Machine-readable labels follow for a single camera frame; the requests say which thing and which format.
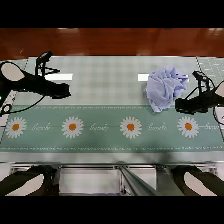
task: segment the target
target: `purple cloth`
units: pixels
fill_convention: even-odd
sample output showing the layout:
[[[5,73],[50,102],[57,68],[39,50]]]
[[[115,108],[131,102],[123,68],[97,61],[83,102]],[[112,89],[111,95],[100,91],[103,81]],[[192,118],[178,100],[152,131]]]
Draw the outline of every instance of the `purple cloth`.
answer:
[[[176,72],[174,66],[165,66],[149,75],[146,93],[154,112],[167,109],[187,89],[188,76]]]

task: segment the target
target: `reddish brown wood panel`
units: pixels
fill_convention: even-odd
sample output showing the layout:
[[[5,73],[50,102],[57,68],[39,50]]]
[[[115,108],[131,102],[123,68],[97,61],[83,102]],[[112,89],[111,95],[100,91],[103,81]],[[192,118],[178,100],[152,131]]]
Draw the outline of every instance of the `reddish brown wood panel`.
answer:
[[[224,56],[224,28],[0,28],[0,60],[54,55]]]

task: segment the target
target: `towel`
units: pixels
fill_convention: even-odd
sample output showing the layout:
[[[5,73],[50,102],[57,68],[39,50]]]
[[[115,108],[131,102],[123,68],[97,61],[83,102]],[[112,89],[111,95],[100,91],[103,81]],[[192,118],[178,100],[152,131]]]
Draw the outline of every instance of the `towel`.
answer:
[[[177,73],[174,66],[167,65],[149,75],[146,93],[154,112],[169,108],[177,97],[187,89],[188,75]]]

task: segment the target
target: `daisy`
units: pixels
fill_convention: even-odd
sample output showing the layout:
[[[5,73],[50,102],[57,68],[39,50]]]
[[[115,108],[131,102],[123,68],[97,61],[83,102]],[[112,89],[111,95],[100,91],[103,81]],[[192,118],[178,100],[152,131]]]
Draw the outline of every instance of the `daisy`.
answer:
[[[83,121],[78,117],[69,117],[65,122],[63,122],[63,135],[66,135],[66,138],[75,138],[82,133],[81,131],[83,130],[83,126]]]
[[[194,136],[198,134],[199,127],[194,118],[182,117],[179,119],[177,127],[179,131],[182,131],[182,135],[185,137],[194,138]]]
[[[142,130],[140,121],[134,117],[123,119],[120,127],[120,131],[123,131],[123,135],[126,135],[126,138],[135,138],[141,134],[140,131]]]
[[[8,138],[17,138],[26,130],[26,121],[22,117],[14,117],[6,126],[6,135]]]

